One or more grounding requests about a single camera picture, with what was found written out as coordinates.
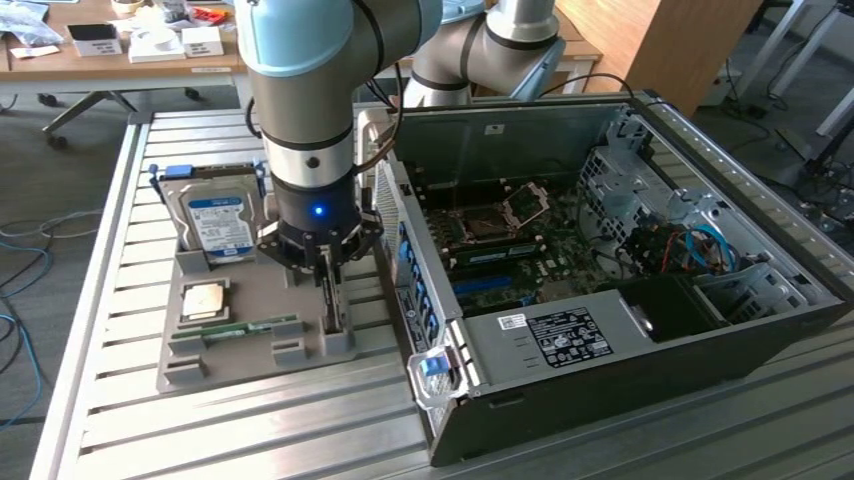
white sticker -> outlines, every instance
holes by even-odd
[[[253,231],[241,219],[245,208],[239,197],[190,202],[202,249],[214,257],[227,259],[253,250]]]
[[[195,67],[190,71],[193,73],[229,73],[231,67]]]
[[[514,328],[529,326],[529,322],[525,321],[524,313],[509,315],[508,317],[498,317],[498,324],[502,326],[502,330],[512,330]]]

barcode sticker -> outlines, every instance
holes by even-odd
[[[514,328],[524,328],[529,326],[524,313],[509,315],[508,317],[498,317],[498,324],[502,326],[502,330],[512,330]]]

hard drive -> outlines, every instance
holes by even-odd
[[[251,164],[173,166],[153,178],[153,185],[170,210],[185,251],[203,250],[214,265],[254,256],[265,208],[263,183]]]

cardboard box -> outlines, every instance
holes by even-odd
[[[119,32],[110,24],[68,25],[68,33],[82,57],[119,55]]]
[[[211,57],[225,54],[217,27],[186,28],[182,30],[182,43],[189,57]]]

chair wheel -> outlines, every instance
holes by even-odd
[[[54,95],[46,95],[44,93],[39,94],[39,103],[46,107],[56,107],[59,106],[59,101]]]
[[[186,88],[185,96],[197,102],[202,100],[202,94],[199,93],[199,90],[197,90],[195,88]]]
[[[47,141],[48,141],[48,146],[54,150],[64,150],[66,147],[68,147],[68,139],[66,137],[55,137],[54,135],[51,135]]]

